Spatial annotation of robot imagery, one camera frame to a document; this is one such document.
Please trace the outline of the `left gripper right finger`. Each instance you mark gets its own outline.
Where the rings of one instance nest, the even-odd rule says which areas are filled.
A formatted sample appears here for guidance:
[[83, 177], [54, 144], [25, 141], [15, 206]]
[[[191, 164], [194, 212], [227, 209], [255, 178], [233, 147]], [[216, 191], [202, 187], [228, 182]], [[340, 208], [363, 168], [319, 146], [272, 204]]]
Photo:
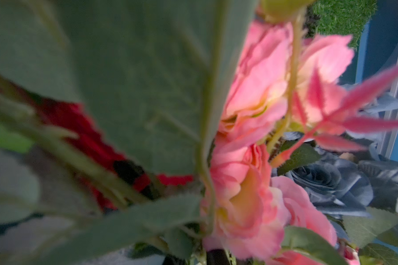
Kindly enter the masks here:
[[230, 265], [225, 250], [217, 249], [206, 252], [206, 265]]

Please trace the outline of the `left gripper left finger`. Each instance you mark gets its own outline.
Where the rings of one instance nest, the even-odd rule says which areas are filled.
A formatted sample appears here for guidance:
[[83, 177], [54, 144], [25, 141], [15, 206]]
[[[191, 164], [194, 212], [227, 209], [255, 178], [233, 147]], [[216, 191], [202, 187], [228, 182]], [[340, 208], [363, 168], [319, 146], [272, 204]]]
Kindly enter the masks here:
[[172, 255], [165, 256], [162, 265], [179, 265], [179, 259]]

